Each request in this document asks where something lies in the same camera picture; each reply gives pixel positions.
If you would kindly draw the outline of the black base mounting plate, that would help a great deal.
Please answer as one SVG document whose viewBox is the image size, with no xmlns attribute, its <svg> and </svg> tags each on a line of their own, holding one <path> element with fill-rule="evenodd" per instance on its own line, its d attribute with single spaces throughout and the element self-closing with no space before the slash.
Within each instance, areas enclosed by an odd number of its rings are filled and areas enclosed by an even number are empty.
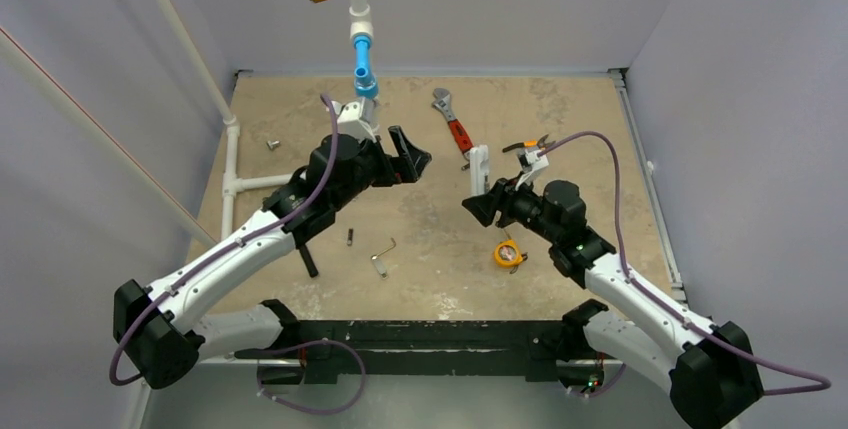
<svg viewBox="0 0 848 429">
<path fill-rule="evenodd" d="M 307 384 L 341 376 L 511 376 L 559 380 L 566 363 L 596 356 L 562 320 L 301 321 L 266 350 L 236 352 L 259 362 L 262 381 L 280 384 L 285 367 Z"/>
</svg>

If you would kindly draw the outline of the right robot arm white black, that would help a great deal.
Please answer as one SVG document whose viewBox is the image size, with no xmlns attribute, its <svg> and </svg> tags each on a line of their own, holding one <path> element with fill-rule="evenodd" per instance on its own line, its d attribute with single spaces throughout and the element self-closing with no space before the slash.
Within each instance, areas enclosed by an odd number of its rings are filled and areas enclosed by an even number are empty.
<svg viewBox="0 0 848 429">
<path fill-rule="evenodd" d="M 555 180 L 536 194 L 500 179 L 462 205 L 484 227 L 518 223 L 540 236 L 558 272 L 594 294 L 561 330 L 569 353 L 619 359 L 666 393 L 691 428 L 723 428 L 764 396 L 747 334 L 692 312 L 623 263 L 588 225 L 577 185 Z"/>
</svg>

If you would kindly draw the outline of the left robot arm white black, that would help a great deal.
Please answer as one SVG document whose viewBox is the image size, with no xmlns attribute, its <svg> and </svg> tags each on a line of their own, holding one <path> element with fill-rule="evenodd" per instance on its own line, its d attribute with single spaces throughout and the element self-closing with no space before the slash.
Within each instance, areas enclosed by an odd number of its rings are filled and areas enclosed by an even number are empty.
<svg viewBox="0 0 848 429">
<path fill-rule="evenodd" d="M 399 126 L 389 135 L 397 151 L 387 154 L 380 138 L 330 134 L 306 165 L 266 197 L 242 226 L 201 257 L 146 286 L 130 279 L 113 296 L 113 337 L 138 378 L 162 389 L 184 377 L 210 350 L 208 311 L 225 295 L 277 259 L 300 249 L 331 227 L 336 215 L 368 188 L 417 182 L 432 156 L 415 146 Z"/>
</svg>

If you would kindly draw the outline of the black handled hammer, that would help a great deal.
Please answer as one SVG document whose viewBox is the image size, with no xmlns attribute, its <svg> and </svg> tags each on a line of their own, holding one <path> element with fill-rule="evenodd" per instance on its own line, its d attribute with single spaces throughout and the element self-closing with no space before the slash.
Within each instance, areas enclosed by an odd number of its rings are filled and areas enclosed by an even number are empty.
<svg viewBox="0 0 848 429">
<path fill-rule="evenodd" d="M 308 246 L 302 245 L 298 248 L 298 251 L 309 277 L 312 279 L 319 277 L 320 272 L 316 266 L 312 253 L 310 252 Z"/>
</svg>

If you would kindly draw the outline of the red handled adjustable wrench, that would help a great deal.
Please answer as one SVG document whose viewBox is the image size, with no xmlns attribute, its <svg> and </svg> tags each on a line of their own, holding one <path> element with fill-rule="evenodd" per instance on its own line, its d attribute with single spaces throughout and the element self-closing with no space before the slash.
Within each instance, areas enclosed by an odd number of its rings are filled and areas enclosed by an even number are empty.
<svg viewBox="0 0 848 429">
<path fill-rule="evenodd" d="M 433 90 L 433 98 L 434 100 L 431 106 L 444 117 L 458 149 L 466 159 L 466 163 L 461 167 L 461 170 L 463 172 L 468 171 L 470 168 L 470 151 L 474 145 L 468 132 L 453 112 L 452 95 L 445 88 L 435 88 Z"/>
</svg>

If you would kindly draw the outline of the white pvc pipe assembly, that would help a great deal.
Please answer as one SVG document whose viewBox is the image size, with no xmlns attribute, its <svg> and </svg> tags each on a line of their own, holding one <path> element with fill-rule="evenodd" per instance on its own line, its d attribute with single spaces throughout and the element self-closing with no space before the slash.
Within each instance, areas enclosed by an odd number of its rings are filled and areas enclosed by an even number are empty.
<svg viewBox="0 0 848 429">
<path fill-rule="evenodd" d="M 350 0 L 350 38 L 356 53 L 354 89 L 358 97 L 367 97 L 377 102 L 379 92 L 377 78 L 370 58 L 374 40 L 374 28 L 368 0 Z M 234 208 L 237 196 L 246 191 L 280 186 L 289 182 L 292 175 L 282 174 L 257 178 L 241 178 L 237 174 L 240 125 L 234 123 L 226 128 L 226 155 L 222 179 L 222 217 L 220 237 L 228 237 L 234 227 Z"/>
</svg>

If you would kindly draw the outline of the yellow tape measure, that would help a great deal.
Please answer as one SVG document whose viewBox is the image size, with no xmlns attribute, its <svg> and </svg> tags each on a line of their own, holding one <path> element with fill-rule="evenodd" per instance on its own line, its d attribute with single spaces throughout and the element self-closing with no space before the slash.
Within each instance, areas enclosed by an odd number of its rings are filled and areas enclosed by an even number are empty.
<svg viewBox="0 0 848 429">
<path fill-rule="evenodd" d="M 528 260 L 528 254 L 519 248 L 515 239 L 506 229 L 503 229 L 502 232 L 503 240 L 496 245 L 493 258 L 498 267 L 507 269 L 510 274 L 515 274 L 520 266 Z"/>
</svg>

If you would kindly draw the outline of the orange handled pliers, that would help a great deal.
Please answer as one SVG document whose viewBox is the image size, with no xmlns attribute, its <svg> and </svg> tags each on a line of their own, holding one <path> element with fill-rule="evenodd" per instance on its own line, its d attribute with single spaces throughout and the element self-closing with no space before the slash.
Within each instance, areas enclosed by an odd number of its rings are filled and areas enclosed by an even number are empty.
<svg viewBox="0 0 848 429">
<path fill-rule="evenodd" d="M 516 150 L 520 150 L 520 149 L 533 149 L 533 148 L 544 150 L 544 149 L 548 148 L 550 145 L 554 144 L 554 141 L 549 141 L 548 138 L 549 138 L 549 135 L 545 134 L 538 139 L 526 140 L 526 141 L 520 141 L 520 142 L 512 143 L 512 144 L 504 147 L 501 150 L 501 152 L 506 154 L 506 153 L 509 153 L 511 151 L 516 151 Z"/>
</svg>

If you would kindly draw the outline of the white remote control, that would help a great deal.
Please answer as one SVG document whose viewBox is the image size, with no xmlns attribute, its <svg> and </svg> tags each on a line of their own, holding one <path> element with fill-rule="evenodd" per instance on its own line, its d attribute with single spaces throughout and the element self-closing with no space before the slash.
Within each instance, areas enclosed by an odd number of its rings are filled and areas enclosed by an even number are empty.
<svg viewBox="0 0 848 429">
<path fill-rule="evenodd" d="M 480 196 L 490 190 L 490 158 L 487 145 L 477 145 L 469 151 L 470 195 Z"/>
</svg>

